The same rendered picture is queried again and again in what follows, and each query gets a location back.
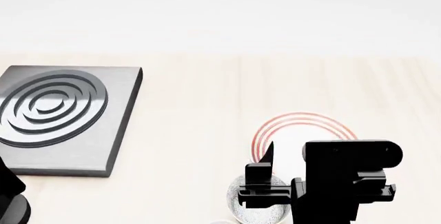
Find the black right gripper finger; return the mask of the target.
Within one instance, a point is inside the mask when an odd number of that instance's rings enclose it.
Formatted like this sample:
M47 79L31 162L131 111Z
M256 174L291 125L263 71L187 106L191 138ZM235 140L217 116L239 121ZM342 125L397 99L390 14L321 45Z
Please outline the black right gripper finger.
M271 185L272 169L274 162L274 143L271 142L267 151L257 163L249 163L245 166L246 186Z
M386 174L384 170L369 170L357 172L357 178L353 180L353 183L385 184L386 181Z

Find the patterned round bowl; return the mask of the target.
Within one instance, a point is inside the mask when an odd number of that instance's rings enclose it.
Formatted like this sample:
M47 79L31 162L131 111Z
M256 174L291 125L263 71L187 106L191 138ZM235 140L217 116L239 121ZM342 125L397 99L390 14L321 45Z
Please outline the patterned round bowl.
M235 178L227 190L227 206L241 224L280 224L291 212L290 205L273 205L265 209L249 209L238 202L239 186L245 184L245 175Z

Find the white plate with red rings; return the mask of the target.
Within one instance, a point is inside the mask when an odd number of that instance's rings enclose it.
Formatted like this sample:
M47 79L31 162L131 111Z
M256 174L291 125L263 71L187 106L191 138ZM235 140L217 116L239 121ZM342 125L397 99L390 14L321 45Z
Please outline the white plate with red rings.
M358 137L345 124L313 112L290 112L268 121L256 131L250 145L250 160L262 159L274 144L273 174L288 183L305 178L302 147L308 141L356 140Z

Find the grey square stove burner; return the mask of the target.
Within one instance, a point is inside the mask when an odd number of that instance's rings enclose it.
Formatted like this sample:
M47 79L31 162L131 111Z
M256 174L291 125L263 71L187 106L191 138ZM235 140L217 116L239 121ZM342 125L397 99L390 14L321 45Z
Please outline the grey square stove burner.
M15 174L111 175L140 67L13 65L0 76L0 157Z

